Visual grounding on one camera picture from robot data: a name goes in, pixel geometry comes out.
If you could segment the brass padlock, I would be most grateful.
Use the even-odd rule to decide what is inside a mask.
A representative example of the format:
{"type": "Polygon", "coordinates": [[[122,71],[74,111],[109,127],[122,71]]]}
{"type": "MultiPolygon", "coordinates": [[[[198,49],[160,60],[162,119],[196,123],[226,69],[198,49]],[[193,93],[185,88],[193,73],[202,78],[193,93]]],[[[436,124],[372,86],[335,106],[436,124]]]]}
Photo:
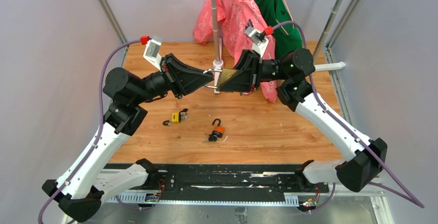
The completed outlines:
{"type": "Polygon", "coordinates": [[[220,93],[220,86],[227,80],[229,80],[234,74],[238,72],[236,69],[227,68],[211,68],[204,71],[204,74],[209,72],[214,73],[214,85],[204,85],[206,88],[213,89],[215,93],[220,93]]]}

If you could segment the orange padlock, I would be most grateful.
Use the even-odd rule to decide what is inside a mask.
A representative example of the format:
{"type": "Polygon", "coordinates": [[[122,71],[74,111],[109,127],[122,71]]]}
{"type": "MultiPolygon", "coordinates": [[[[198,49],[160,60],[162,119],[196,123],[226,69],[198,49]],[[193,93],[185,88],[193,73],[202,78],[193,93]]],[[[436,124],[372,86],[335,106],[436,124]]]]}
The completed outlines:
{"type": "Polygon", "coordinates": [[[222,138],[225,132],[225,129],[221,126],[221,120],[216,118],[212,122],[212,126],[214,127],[211,134],[216,134],[218,138],[222,138]]]}

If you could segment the black orange-lock keys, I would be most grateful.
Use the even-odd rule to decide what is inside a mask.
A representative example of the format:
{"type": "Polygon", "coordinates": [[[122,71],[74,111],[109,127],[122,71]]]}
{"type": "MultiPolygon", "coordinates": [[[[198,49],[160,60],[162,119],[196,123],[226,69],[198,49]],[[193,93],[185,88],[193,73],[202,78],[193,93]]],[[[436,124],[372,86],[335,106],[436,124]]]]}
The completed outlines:
{"type": "Polygon", "coordinates": [[[203,141],[203,143],[208,142],[217,142],[218,136],[216,134],[210,134],[206,140],[203,141]]]}

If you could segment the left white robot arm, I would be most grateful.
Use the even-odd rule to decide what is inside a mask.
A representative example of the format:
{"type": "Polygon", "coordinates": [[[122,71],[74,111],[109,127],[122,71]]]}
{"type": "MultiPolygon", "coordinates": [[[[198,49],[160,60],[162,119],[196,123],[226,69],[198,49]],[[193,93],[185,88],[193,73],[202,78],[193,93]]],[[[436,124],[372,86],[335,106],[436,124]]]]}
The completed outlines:
{"type": "Polygon", "coordinates": [[[100,111],[96,134],[62,176],[43,184],[43,191],[74,221],[85,222],[106,201],[130,188],[155,188],[158,169],[144,158],[109,178],[98,176],[146,117],[147,111],[141,103],[160,100],[169,92],[180,99],[213,80],[211,71],[188,66],[173,54],[164,56],[158,71],[144,78],[122,67],[113,68],[102,85],[103,93],[112,99],[112,104],[108,110],[100,111]]]}

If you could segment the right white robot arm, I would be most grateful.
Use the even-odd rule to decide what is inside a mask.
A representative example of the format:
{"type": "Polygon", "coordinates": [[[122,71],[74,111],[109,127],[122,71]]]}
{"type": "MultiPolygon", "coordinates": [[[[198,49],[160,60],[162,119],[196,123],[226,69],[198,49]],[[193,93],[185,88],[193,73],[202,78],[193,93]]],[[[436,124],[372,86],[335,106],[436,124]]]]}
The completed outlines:
{"type": "Polygon", "coordinates": [[[257,52],[244,50],[233,69],[220,71],[217,87],[221,92],[248,93],[263,82],[282,80],[276,89],[281,103],[312,123],[342,155],[339,161],[303,163],[295,171],[297,189],[306,192],[327,182],[359,192],[382,171],[387,144],[359,132],[323,100],[306,79],[315,70],[313,56],[306,48],[280,60],[264,60],[257,52]]]}

